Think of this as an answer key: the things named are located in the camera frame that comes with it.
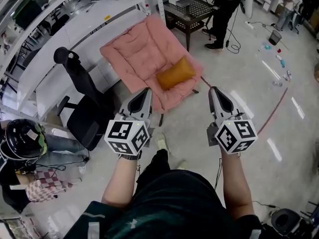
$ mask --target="pink checkered fabric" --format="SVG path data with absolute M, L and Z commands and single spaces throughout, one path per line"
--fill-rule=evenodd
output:
M 48 170 L 39 171 L 36 176 L 38 180 L 30 183 L 25 189 L 30 201 L 50 201 L 54 199 L 54 195 L 61 194 L 66 192 L 67 189 L 72 188 L 73 184 L 58 180 L 57 176 L 54 175 L 54 170 L 51 168 Z
M 53 187 L 61 185 L 61 181 L 58 179 L 54 169 L 52 168 L 44 168 L 43 171 L 37 171 L 35 178 L 36 180 L 41 181 L 43 187 Z

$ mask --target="green shirt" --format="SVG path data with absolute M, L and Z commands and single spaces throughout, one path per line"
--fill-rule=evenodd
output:
M 87 239 L 90 222 L 104 239 L 257 239 L 261 231 L 255 215 L 233 220 L 207 180 L 181 170 L 142 188 L 125 212 L 92 202 L 64 239 Z

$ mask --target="yellow pillow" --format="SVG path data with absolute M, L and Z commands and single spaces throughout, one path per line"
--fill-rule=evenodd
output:
M 164 72 L 156 74 L 156 78 L 163 90 L 168 90 L 178 83 L 189 80 L 195 76 L 192 66 L 188 63 L 186 57 L 182 57 L 175 65 Z

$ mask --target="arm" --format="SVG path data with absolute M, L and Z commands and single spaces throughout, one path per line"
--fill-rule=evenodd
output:
M 137 160 L 120 158 L 111 180 L 106 187 L 102 203 L 110 206 L 125 208 L 132 199 Z
M 224 199 L 226 209 L 234 219 L 254 214 L 251 193 L 238 155 L 225 153 L 221 147 Z

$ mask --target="watch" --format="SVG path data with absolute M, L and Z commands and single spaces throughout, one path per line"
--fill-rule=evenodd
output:
M 141 158 L 141 155 L 142 155 L 142 151 L 139 152 L 138 155 L 125 155 L 125 154 L 119 154 L 119 158 L 122 157 L 122 158 L 125 158 L 127 160 L 139 160 Z

